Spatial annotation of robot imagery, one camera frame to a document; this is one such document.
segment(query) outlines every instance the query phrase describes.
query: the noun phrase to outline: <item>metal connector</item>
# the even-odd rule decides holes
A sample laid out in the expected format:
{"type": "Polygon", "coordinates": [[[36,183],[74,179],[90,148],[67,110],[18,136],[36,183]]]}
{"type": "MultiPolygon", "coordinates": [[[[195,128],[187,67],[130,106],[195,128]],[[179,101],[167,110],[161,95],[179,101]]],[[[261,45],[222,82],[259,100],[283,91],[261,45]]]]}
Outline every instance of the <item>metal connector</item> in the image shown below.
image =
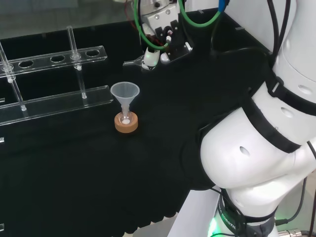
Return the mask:
{"type": "Polygon", "coordinates": [[[279,237],[302,237],[302,233],[298,229],[288,230],[288,231],[280,231],[278,233],[279,237]]]}

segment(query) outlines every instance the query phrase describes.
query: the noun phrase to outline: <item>black strap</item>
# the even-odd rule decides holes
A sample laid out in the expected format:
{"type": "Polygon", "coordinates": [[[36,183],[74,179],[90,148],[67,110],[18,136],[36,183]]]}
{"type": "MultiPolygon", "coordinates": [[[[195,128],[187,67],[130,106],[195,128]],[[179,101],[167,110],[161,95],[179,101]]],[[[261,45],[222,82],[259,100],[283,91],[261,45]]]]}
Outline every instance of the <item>black strap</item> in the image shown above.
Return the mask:
{"type": "Polygon", "coordinates": [[[301,146],[288,140],[281,133],[279,133],[264,117],[261,110],[256,106],[255,102],[249,97],[245,96],[242,102],[242,109],[247,115],[249,121],[254,128],[272,145],[286,153],[292,153],[301,146]]]}
{"type": "Polygon", "coordinates": [[[224,206],[222,198],[218,201],[218,212],[219,215],[224,222],[225,226],[235,235],[240,237],[268,237],[269,234],[272,232],[275,226],[275,219],[274,215],[276,210],[266,217],[261,217],[260,220],[268,220],[267,222],[253,226],[253,225],[245,225],[245,220],[241,218],[241,216],[234,215],[229,208],[224,206]]]}
{"type": "Polygon", "coordinates": [[[303,99],[294,94],[292,91],[284,87],[284,82],[281,78],[275,75],[266,78],[266,85],[269,94],[288,104],[292,108],[301,111],[305,114],[316,116],[316,104],[303,99]]]}
{"type": "MultiPolygon", "coordinates": [[[[234,214],[233,212],[231,212],[229,209],[226,209],[227,213],[229,214],[229,216],[233,217],[233,218],[237,218],[236,214],[234,214]]],[[[269,220],[271,217],[274,216],[274,214],[276,213],[277,209],[275,209],[271,214],[267,215],[267,216],[263,216],[263,217],[252,217],[252,216],[244,216],[244,220],[246,223],[257,223],[257,222],[263,222],[266,220],[269,220]]]]}

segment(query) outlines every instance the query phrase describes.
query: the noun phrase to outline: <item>green light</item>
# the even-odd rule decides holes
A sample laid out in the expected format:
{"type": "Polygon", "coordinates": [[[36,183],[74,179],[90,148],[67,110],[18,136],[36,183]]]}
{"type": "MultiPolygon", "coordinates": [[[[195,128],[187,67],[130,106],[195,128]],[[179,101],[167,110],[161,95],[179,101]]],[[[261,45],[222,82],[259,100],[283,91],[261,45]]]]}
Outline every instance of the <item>green light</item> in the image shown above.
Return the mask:
{"type": "Polygon", "coordinates": [[[210,237],[217,229],[217,223],[215,218],[212,219],[211,223],[209,224],[207,236],[210,237]]]}
{"type": "Polygon", "coordinates": [[[209,223],[207,237],[211,237],[213,234],[221,233],[221,229],[216,222],[216,217],[214,217],[209,223]]]}

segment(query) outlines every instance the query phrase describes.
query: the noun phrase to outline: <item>wooden stand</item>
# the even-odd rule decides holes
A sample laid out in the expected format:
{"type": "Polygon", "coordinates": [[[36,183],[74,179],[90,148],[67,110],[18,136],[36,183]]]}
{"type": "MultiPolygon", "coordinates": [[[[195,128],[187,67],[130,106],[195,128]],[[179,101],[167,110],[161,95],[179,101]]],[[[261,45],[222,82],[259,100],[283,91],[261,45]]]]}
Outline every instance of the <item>wooden stand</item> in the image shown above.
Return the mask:
{"type": "Polygon", "coordinates": [[[123,124],[119,121],[119,115],[120,113],[118,113],[115,118],[114,118],[114,124],[115,124],[115,128],[117,129],[117,131],[121,132],[121,133],[130,133],[133,132],[137,129],[138,127],[138,117],[135,113],[131,112],[131,114],[133,114],[133,121],[129,124],[123,124]]]}

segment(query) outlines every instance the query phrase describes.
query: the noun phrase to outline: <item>black cover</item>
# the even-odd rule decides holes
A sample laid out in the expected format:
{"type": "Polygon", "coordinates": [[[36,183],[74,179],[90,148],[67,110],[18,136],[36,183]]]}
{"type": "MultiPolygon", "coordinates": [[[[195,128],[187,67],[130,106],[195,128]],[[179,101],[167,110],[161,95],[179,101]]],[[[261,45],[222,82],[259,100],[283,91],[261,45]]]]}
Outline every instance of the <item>black cover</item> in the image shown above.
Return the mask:
{"type": "MultiPolygon", "coordinates": [[[[192,18],[198,21],[199,15],[192,18]]],[[[234,23],[223,22],[218,37],[224,44],[216,45],[229,50],[230,42],[255,44],[246,32],[235,33],[234,23]]],[[[10,237],[120,237],[173,216],[190,188],[211,185],[201,175],[198,129],[235,107],[249,87],[258,87],[263,81],[258,72],[268,63],[255,51],[212,61],[206,34],[194,39],[189,58],[143,74],[140,68],[122,68],[123,61],[142,53],[129,23],[74,33],[78,48],[104,45],[109,56],[107,63],[83,65],[87,88],[119,81],[139,85],[130,106],[139,127],[130,135],[116,132],[116,102],[0,127],[0,137],[6,137],[0,146],[0,223],[10,237]]],[[[65,31],[1,42],[9,59],[69,50],[65,31]]],[[[17,82],[26,100],[79,89],[71,67],[18,76],[17,82]]],[[[5,79],[0,95],[15,101],[5,79]]]]}

